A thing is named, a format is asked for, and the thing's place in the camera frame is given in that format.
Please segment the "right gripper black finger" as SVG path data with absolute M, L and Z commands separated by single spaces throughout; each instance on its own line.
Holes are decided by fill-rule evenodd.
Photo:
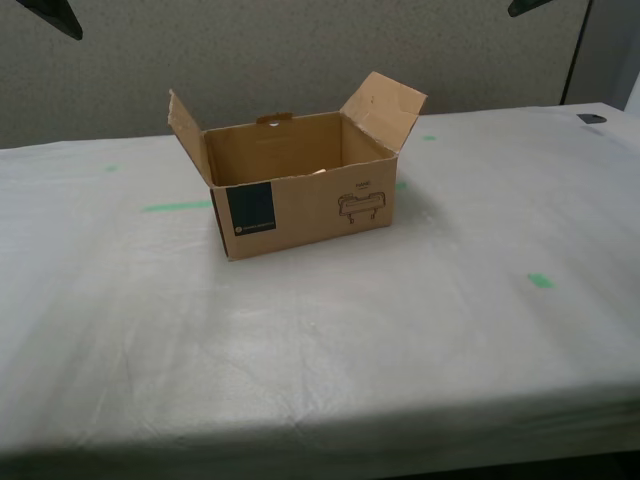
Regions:
M 510 17 L 518 17 L 545 3 L 546 0 L 512 0 L 507 11 Z

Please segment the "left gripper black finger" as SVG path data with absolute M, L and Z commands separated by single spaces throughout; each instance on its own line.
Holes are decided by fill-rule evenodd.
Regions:
M 48 24 L 80 41 L 83 29 L 67 0 L 17 0 L 19 4 Z

